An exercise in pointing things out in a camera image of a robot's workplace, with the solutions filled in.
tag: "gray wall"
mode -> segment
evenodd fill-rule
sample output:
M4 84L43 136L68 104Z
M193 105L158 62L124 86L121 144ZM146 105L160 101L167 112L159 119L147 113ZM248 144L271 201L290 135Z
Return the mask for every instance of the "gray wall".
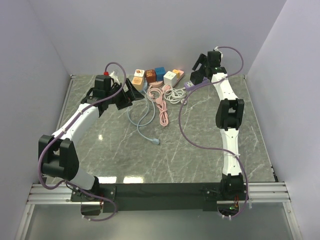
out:
M29 0L67 70L96 74L110 61L191 72L201 52L239 49L248 73L285 0ZM224 65L239 69L236 54Z
M271 162L306 240L319 239L320 2L288 0L247 84Z
M0 16L0 239L11 240L70 77L26 0L1 0Z

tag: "light blue cable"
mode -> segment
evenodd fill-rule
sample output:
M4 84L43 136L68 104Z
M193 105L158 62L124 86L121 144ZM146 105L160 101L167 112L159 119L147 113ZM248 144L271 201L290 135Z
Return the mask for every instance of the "light blue cable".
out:
M146 110L146 113L142 116L142 118L140 118L140 120L138 121L138 123L133 122L132 119L130 118L129 108L127 109L126 113L127 113L127 116L128 116L128 119L129 119L130 123L132 123L133 125L136 126L136 129L137 129L138 133L139 133L143 138L149 140L149 141L152 142L153 144L159 145L159 143L160 143L159 139L156 139L156 138L153 138L153 139L152 139L152 138L148 138L148 137L146 137L145 135L143 135L143 134L140 132L140 130L139 130L139 127L143 127L143 126L146 126L146 125L150 124L150 123L154 120L155 115L156 115L156 107L155 107L155 104L151 101L152 106L153 106L153 116L152 116L152 118L151 118L147 123L145 123L145 124L140 124L140 122L148 115L149 109L150 109L150 105L149 105L148 100L147 100L147 98L149 98L149 96L148 96L146 90L143 90L143 92L144 92L144 94L145 94L144 100L145 100L145 102L146 102L146 104L147 104L147 110Z

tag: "red-brown cube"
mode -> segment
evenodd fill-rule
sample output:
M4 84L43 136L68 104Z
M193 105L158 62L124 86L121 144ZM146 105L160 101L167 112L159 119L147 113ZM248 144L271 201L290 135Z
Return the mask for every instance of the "red-brown cube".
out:
M149 83L154 83L157 80L156 72L154 69L145 71L145 79Z

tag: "purple power strip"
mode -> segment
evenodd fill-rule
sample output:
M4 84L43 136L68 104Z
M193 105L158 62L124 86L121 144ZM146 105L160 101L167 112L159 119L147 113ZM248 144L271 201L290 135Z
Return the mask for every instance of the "purple power strip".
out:
M191 81L187 81L184 83L184 87L185 87L186 91L190 92L190 91L194 90L195 88L200 87L205 84L208 84L210 82L211 81L208 78L204 77L201 83L194 85Z

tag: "gray marble tabletop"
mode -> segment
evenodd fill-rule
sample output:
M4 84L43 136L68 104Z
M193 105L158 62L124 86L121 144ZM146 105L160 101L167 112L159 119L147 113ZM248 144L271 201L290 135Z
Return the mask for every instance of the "gray marble tabletop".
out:
M183 82L176 88L183 87ZM77 75L71 80L70 91L62 110L62 126L77 110L81 99L92 87L95 75ZM239 130L240 160L250 182L274 182L273 170L259 129L254 108L243 75L231 77L235 94L244 99L245 107ZM223 146L215 117L219 97L213 86L192 94L182 110L182 127L189 138L207 147ZM195 183L219 182L224 164L221 151L204 150L192 146L182 136L178 125L180 105L167 103L169 125L159 123L159 110L155 119L140 131L149 138L158 138L154 145L142 138L137 127L127 117L127 109L117 110L110 105L96 123L89 128L76 146L80 166L106 183ZM138 122L147 110L144 100L133 103L131 118ZM148 121L152 112L142 123Z

